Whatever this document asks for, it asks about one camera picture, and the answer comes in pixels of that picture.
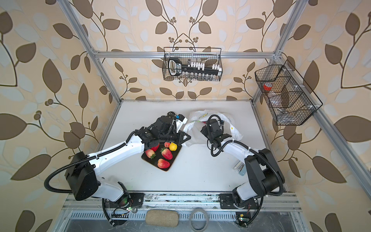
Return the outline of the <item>white plastic bag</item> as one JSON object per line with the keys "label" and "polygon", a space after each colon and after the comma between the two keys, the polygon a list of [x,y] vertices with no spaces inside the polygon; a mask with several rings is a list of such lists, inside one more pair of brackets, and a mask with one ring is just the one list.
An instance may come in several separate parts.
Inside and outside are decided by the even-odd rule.
{"label": "white plastic bag", "polygon": [[200,110],[190,113],[187,124],[183,131],[191,136],[184,146],[206,145],[209,135],[218,137],[228,134],[232,140],[242,140],[243,135],[235,127],[234,118],[229,113],[221,113],[215,110]]}

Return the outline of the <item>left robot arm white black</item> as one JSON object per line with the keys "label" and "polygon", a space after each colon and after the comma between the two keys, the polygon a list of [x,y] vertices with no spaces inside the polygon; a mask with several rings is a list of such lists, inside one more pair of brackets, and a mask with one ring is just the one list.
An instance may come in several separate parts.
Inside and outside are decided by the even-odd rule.
{"label": "left robot arm white black", "polygon": [[[70,164],[51,173],[45,179],[44,187],[51,192],[73,194],[77,201],[89,197],[100,198],[106,219],[115,227],[117,221],[108,215],[105,202],[108,200],[119,208],[132,201],[124,184],[106,180],[102,176],[103,172],[124,159],[155,148],[161,142],[182,145],[191,138],[181,130],[186,122],[187,118],[183,115],[169,112],[150,126],[132,131],[125,141],[115,146],[88,155],[79,152],[74,155]],[[58,189],[50,185],[52,178],[61,172],[65,172],[69,189]]]}

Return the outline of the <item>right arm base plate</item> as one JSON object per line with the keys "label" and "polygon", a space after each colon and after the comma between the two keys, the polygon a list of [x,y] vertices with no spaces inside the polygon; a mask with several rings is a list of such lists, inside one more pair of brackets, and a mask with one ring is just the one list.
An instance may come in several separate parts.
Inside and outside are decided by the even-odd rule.
{"label": "right arm base plate", "polygon": [[242,203],[236,203],[232,193],[221,193],[218,196],[221,209],[258,209],[259,203],[254,198],[244,201]]}

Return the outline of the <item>large red fake strawberry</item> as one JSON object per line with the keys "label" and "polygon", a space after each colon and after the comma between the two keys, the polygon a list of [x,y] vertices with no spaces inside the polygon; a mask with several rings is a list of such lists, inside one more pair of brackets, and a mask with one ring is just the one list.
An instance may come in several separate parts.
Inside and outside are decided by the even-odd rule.
{"label": "large red fake strawberry", "polygon": [[168,148],[162,148],[161,155],[167,160],[173,159],[173,154]]}

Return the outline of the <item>yellow fake lemon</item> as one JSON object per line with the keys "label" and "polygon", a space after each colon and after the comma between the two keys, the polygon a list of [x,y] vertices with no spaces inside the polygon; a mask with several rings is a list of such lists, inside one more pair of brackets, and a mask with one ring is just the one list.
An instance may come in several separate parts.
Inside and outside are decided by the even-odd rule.
{"label": "yellow fake lemon", "polygon": [[170,151],[176,151],[177,148],[178,148],[177,144],[175,144],[175,143],[170,143],[170,145],[169,145],[169,150],[170,150]]}

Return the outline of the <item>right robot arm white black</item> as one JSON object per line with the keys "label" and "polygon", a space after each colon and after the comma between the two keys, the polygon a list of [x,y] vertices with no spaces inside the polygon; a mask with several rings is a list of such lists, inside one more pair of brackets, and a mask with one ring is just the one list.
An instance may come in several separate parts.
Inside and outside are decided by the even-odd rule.
{"label": "right robot arm white black", "polygon": [[281,196],[283,194],[285,178],[282,171],[270,150],[253,149],[240,141],[232,140],[231,135],[224,133],[224,121],[216,114],[208,118],[201,133],[207,138],[207,146],[212,157],[226,152],[244,162],[248,182],[232,190],[234,207],[244,209],[250,206],[251,201],[260,199],[258,208],[251,218],[238,219],[241,226],[247,228],[262,209],[266,195]]}

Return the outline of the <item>red yellow fake apple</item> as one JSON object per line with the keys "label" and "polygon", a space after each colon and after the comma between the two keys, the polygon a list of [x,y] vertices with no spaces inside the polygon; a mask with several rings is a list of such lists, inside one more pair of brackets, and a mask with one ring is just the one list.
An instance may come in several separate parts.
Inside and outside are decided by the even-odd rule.
{"label": "red yellow fake apple", "polygon": [[157,166],[160,169],[167,169],[170,167],[170,163],[166,161],[165,159],[159,159],[157,162]]}

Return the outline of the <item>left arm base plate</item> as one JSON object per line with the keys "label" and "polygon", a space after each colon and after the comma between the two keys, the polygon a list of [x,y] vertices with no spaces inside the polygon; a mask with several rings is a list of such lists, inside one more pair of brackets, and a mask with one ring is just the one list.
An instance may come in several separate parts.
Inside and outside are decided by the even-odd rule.
{"label": "left arm base plate", "polygon": [[103,205],[106,208],[141,208],[144,203],[145,194],[142,192],[125,193],[116,202],[103,200]]}

